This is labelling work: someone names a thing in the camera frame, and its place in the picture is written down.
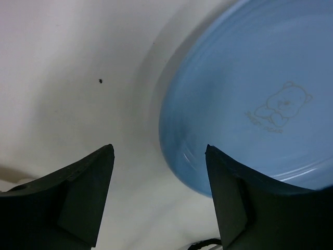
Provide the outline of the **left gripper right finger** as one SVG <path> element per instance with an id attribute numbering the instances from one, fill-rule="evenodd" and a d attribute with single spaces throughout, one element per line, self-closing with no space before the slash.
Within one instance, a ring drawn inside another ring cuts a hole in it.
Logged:
<path id="1" fill-rule="evenodd" d="M 214 146 L 206 165 L 224 249 L 332 249 L 332 187 L 275 180 Z"/>

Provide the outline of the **blue plate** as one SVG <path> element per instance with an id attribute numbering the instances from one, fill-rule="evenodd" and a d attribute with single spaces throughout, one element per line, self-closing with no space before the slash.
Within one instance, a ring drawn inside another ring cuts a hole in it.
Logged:
<path id="1" fill-rule="evenodd" d="M 199 37 L 159 119 L 162 153 L 211 196 L 213 145 L 276 180 L 332 185 L 332 1 L 238 1 Z"/>

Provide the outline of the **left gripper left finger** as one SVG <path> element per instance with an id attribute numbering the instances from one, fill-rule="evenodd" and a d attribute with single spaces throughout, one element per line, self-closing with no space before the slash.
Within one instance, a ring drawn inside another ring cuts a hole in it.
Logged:
<path id="1" fill-rule="evenodd" d="M 114 165 L 108 144 L 1 192 L 1 249 L 96 247 Z"/>

